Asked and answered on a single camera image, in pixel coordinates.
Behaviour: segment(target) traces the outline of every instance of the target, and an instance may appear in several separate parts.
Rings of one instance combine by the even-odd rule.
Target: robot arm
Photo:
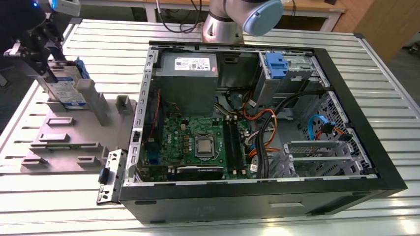
[[[284,12],[280,0],[212,0],[203,27],[203,39],[215,43],[243,43],[243,31],[261,36],[276,26]]]

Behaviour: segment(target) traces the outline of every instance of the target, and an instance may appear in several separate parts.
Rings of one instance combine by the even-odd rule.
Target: aluminum table
[[[105,98],[137,99],[149,40],[200,41],[156,23],[73,21],[64,55],[84,60]],[[364,39],[348,33],[272,30],[248,44],[325,48],[407,182],[408,190],[331,216],[141,225],[124,206],[96,206],[97,174],[0,176],[0,234],[413,235],[420,234],[420,109]],[[48,106],[35,82],[0,136],[0,173],[20,169]]]

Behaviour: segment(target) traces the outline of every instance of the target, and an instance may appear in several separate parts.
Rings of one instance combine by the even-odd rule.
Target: wire bundle
[[[164,21],[164,18],[163,18],[163,14],[161,14],[161,8],[160,8],[160,0],[156,0],[157,15],[159,15],[160,21],[163,22],[164,27],[167,28],[167,30],[171,31],[172,33],[191,33],[191,32],[196,29],[196,27],[197,27],[197,24],[199,24],[200,18],[201,18],[203,0],[200,0],[200,8],[199,8],[199,9],[197,9],[197,6],[196,6],[193,0],[191,0],[191,3],[192,3],[192,5],[193,5],[196,11],[199,12],[197,18],[196,18],[196,22],[195,22],[193,26],[192,26],[191,28],[188,28],[188,29],[183,29],[184,23],[181,23],[181,24],[179,25],[179,29],[180,29],[180,30],[176,31],[176,30],[169,29],[169,27],[168,27],[167,24],[165,24],[165,21]]]

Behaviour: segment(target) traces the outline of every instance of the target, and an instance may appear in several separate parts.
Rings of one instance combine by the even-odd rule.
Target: metal bracket
[[[127,151],[120,149],[109,152],[107,164],[99,174],[99,193],[96,205],[119,205],[120,190],[123,186]]]

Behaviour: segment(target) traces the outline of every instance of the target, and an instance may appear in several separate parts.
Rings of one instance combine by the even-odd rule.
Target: motherboard
[[[247,131],[248,122],[236,118],[165,118],[163,148],[147,152],[143,181],[252,178],[241,145]]]

